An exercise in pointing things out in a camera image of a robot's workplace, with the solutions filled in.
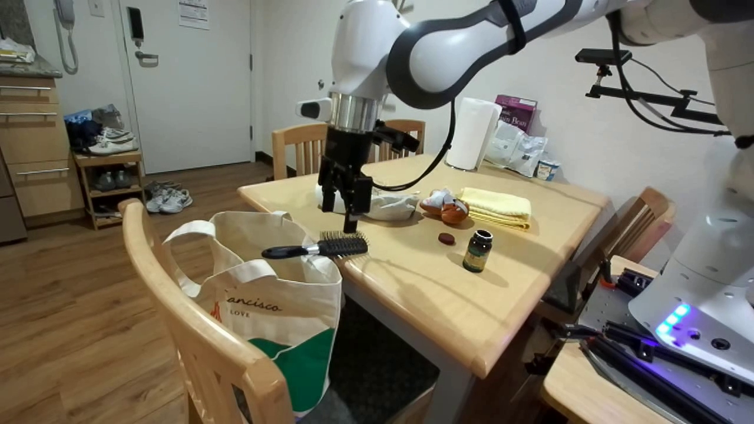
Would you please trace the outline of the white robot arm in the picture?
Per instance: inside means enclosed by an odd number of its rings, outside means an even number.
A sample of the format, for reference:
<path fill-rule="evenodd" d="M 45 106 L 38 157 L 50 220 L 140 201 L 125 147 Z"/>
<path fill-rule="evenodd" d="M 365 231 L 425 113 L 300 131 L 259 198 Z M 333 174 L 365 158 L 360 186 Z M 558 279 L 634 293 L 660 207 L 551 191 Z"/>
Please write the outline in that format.
<path fill-rule="evenodd" d="M 394 95 L 413 110 L 451 110 L 488 65 L 528 44 L 605 18 L 624 45 L 685 35 L 704 41 L 718 120 L 736 138 L 729 190 L 754 193 L 754 0 L 491 0 L 455 19 L 411 24 L 392 0 L 346 0 L 333 51 L 333 119 L 322 167 L 322 207 L 353 231 L 378 190 L 362 174 L 378 110 Z"/>

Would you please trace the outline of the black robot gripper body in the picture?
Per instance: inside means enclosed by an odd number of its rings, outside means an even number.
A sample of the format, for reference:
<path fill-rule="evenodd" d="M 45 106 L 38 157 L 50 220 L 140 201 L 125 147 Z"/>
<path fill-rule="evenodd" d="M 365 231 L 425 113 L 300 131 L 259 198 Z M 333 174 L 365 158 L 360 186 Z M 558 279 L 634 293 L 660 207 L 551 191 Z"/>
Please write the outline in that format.
<path fill-rule="evenodd" d="M 328 128 L 325 153 L 319 170 L 321 186 L 334 186 L 346 210 L 370 210 L 372 180 L 360 173 L 370 153 L 370 138 Z"/>

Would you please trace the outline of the white robot base unit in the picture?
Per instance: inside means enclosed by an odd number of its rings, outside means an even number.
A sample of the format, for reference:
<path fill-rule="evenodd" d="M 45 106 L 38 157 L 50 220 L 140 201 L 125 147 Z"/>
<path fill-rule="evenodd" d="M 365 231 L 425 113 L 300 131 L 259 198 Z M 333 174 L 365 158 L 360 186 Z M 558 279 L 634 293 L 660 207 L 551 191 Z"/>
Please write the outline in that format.
<path fill-rule="evenodd" d="M 754 385 L 754 148 L 736 153 L 724 198 L 629 303 L 663 346 Z"/>

